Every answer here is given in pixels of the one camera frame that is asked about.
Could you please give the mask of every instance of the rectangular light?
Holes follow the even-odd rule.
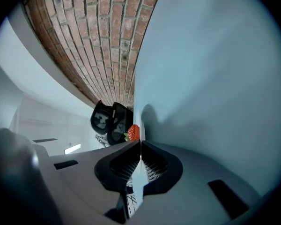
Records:
[[[81,144],[78,144],[78,145],[75,145],[75,146],[73,146],[73,147],[67,148],[67,149],[65,150],[65,154],[69,154],[69,153],[71,153],[71,152],[74,152],[75,150],[77,150],[77,149],[79,149],[79,148],[81,148]]]

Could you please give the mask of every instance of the brick wall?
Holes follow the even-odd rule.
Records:
[[[27,0],[27,15],[61,71],[94,103],[133,107],[134,70],[157,0]]]

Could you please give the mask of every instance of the black rectangle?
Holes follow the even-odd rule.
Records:
[[[208,185],[231,219],[237,218],[249,209],[249,207],[222,180],[214,180],[209,182]]]
[[[66,162],[63,162],[63,163],[56,163],[56,164],[54,164],[54,166],[58,170],[58,169],[70,167],[70,166],[73,166],[73,165],[76,165],[76,164],[78,164],[77,161],[71,160],[71,161],[66,161]]]
[[[54,141],[57,140],[56,138],[47,138],[47,139],[39,139],[39,140],[33,140],[35,143],[43,143],[48,141]]]

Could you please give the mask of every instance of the red strawberry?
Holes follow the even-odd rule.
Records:
[[[136,124],[133,124],[129,129],[128,129],[128,137],[130,141],[135,141],[140,139],[140,127],[137,126]]]

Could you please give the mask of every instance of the strawberry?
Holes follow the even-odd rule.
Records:
[[[135,141],[140,139],[140,127],[136,124],[133,124],[128,129],[128,134],[124,133],[126,141]]]

